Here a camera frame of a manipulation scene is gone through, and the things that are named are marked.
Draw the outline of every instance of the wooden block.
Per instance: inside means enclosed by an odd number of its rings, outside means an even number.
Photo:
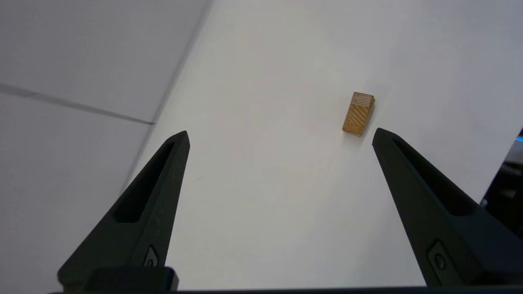
[[[374,96],[354,92],[342,130],[360,137],[374,109]]]

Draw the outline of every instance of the white table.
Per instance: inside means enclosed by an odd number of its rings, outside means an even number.
[[[180,288],[423,285],[372,136],[481,200],[523,125],[522,5],[215,2],[138,164],[188,131]],[[376,97],[362,138],[354,91]]]

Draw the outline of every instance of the black equipment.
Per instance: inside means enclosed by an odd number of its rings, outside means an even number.
[[[523,242],[518,237],[396,134],[378,128],[372,145],[428,288],[178,292],[523,292],[523,286],[517,286],[523,282]],[[64,292],[176,291],[178,278],[164,265],[188,154],[186,131],[165,141],[60,268]]]

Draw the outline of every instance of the small wooden block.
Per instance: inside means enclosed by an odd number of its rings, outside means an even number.
[[[354,92],[342,130],[360,137],[374,110],[374,96]]]

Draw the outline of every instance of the white surface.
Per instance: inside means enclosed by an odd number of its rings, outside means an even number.
[[[215,2],[138,167],[188,131],[180,288],[422,285],[372,136],[479,201],[523,125],[522,5]],[[354,91],[376,96],[362,138]]]
[[[0,82],[153,121],[206,0],[3,0]]]
[[[0,94],[1,293],[56,272],[118,197],[148,126]]]

